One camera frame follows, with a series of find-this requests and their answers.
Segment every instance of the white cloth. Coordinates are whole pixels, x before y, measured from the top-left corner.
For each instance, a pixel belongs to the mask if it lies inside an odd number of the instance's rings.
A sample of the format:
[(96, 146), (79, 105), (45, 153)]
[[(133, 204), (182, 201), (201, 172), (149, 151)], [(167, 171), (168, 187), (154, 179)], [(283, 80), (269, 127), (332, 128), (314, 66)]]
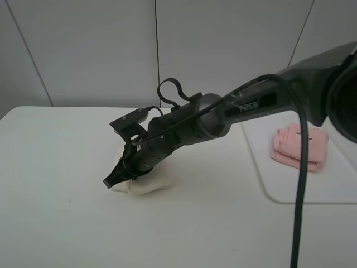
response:
[[(116, 163), (122, 157), (124, 149), (119, 150)], [(119, 192), (126, 192), (129, 194), (147, 194), (157, 189), (168, 189), (172, 187), (173, 179), (169, 174), (169, 170), (165, 161), (156, 165), (151, 172), (137, 178), (136, 180), (127, 180), (122, 183), (114, 185), (111, 189)]]

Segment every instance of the white plastic tray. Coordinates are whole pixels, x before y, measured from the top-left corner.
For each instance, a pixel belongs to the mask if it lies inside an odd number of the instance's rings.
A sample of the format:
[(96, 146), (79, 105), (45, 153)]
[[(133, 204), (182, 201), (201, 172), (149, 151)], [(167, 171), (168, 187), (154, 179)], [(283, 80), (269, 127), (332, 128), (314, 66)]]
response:
[[(279, 203), (295, 202), (299, 170), (271, 159), (272, 142), (276, 130), (292, 122), (299, 123), (294, 112), (243, 123), (264, 189), (272, 200)], [(326, 128), (330, 134), (329, 129), (332, 129), (330, 125)], [(318, 173), (308, 173), (305, 203), (357, 203), (357, 165), (354, 162), (356, 159), (351, 159), (354, 151), (345, 153), (340, 148), (340, 142), (337, 142), (332, 135), (327, 145), (324, 169)]]

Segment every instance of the pink towel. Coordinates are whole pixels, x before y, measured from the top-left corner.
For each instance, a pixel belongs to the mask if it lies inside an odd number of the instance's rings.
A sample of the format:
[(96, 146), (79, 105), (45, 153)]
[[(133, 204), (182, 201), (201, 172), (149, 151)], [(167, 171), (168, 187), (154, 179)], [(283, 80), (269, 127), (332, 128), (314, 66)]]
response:
[[(278, 130), (274, 136), (272, 159), (300, 168), (301, 133), (300, 125), (290, 124), (285, 130)], [(329, 136), (318, 128), (308, 129), (308, 171), (319, 171), (326, 164)]]

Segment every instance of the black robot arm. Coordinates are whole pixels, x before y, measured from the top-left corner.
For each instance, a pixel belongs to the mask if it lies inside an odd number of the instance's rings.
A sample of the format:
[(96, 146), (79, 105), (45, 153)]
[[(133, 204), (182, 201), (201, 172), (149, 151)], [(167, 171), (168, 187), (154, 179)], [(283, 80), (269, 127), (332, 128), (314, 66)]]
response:
[(126, 142), (123, 157), (104, 180), (113, 185), (151, 171), (163, 159), (184, 145), (225, 136), (231, 124), (287, 110), (296, 110), (289, 86), (300, 99), (307, 119), (321, 126), (327, 115), (337, 130), (357, 142), (357, 42), (346, 44), (304, 60), (275, 75), (262, 75), (224, 97), (209, 93), (187, 97), (173, 78), (179, 95), (189, 101), (173, 104), (171, 113), (155, 117), (146, 131), (144, 121), (152, 107), (137, 109), (110, 125)]

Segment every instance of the white table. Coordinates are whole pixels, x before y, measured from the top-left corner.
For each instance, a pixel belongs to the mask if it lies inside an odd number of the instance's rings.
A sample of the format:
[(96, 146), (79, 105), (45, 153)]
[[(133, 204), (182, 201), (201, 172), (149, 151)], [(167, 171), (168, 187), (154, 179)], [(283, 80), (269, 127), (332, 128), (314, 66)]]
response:
[[(264, 195), (240, 125), (167, 158), (172, 189), (108, 190), (123, 146), (109, 122), (129, 111), (19, 107), (0, 120), (1, 268), (289, 267), (294, 206)], [(357, 267), (356, 226), (357, 206), (306, 205), (300, 267)]]

